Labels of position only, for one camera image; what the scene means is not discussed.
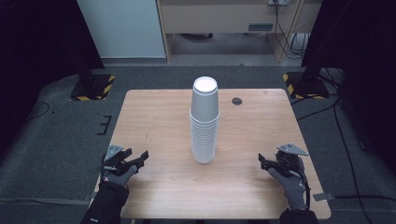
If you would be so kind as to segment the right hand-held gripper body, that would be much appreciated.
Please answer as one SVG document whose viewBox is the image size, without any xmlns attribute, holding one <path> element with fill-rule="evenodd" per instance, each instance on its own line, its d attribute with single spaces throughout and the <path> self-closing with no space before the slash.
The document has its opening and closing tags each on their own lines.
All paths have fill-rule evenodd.
<svg viewBox="0 0 396 224">
<path fill-rule="evenodd" d="M 293 143 L 277 146 L 276 149 L 276 160 L 268 161 L 267 168 L 273 168 L 285 177 L 300 176 L 299 157 L 308 156 L 309 153 Z"/>
</svg>

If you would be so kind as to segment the light wooden desk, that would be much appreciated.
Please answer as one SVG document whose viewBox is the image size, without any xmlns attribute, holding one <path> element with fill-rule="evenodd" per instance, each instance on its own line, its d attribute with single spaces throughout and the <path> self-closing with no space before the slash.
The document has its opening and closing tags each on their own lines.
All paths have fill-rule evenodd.
<svg viewBox="0 0 396 224">
<path fill-rule="evenodd" d="M 312 31 L 323 0 L 156 0 L 165 53 L 179 34 L 265 33 L 275 59 L 290 53 L 291 37 Z"/>
</svg>

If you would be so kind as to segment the black curtain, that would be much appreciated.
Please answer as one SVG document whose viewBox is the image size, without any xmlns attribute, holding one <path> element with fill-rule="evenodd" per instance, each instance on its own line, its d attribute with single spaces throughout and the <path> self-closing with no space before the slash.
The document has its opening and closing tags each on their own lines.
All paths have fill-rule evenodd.
<svg viewBox="0 0 396 224">
<path fill-rule="evenodd" d="M 323 0 L 302 66 L 339 68 L 362 146 L 396 175 L 396 0 Z"/>
<path fill-rule="evenodd" d="M 103 63 L 77 0 L 0 0 L 0 158 L 46 85 Z"/>
</svg>

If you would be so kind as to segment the white cabinet panel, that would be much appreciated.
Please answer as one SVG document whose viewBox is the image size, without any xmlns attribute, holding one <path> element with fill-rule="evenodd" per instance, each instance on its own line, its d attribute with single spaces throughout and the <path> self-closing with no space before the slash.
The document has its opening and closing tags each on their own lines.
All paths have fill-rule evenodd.
<svg viewBox="0 0 396 224">
<path fill-rule="evenodd" d="M 156 0 L 78 0 L 103 59 L 164 58 Z"/>
</svg>

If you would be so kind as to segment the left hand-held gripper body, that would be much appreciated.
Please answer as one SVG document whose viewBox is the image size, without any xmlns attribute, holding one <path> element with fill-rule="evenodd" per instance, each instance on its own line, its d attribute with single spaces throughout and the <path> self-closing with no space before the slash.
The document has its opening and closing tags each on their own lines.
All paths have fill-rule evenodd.
<svg viewBox="0 0 396 224">
<path fill-rule="evenodd" d="M 132 161 L 126 161 L 124 149 L 121 146 L 110 145 L 103 156 L 102 168 L 114 175 L 123 175 L 132 165 Z"/>
</svg>

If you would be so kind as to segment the person's left hand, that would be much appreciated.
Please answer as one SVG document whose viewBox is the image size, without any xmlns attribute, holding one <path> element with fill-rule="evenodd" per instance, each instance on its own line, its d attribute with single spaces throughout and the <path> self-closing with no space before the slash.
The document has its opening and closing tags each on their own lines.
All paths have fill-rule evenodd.
<svg viewBox="0 0 396 224">
<path fill-rule="evenodd" d="M 101 170 L 101 181 L 116 184 L 118 186 L 127 188 L 130 178 L 137 173 L 137 167 L 131 166 L 123 175 L 114 175 L 108 170 Z"/>
</svg>

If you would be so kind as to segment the stack of white paper cups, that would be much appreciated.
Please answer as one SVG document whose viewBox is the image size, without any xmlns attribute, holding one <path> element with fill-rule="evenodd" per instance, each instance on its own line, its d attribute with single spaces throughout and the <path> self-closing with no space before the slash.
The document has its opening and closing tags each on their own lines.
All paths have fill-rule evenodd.
<svg viewBox="0 0 396 224">
<path fill-rule="evenodd" d="M 200 121 L 193 115 L 190 119 L 192 156 L 199 163 L 210 163 L 216 156 L 219 115 L 210 121 Z"/>
</svg>

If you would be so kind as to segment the black hazard-striped stand base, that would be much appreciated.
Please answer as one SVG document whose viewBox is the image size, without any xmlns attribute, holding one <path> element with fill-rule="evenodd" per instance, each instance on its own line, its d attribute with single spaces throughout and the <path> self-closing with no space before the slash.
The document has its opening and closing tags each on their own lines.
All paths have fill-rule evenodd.
<svg viewBox="0 0 396 224">
<path fill-rule="evenodd" d="M 304 72 L 287 72 L 282 75 L 292 99 L 325 99 L 329 92 L 321 80 L 308 80 Z"/>
<path fill-rule="evenodd" d="M 114 75 L 93 75 L 93 83 L 84 85 L 79 80 L 70 94 L 71 101 L 104 100 L 111 90 Z"/>
</svg>

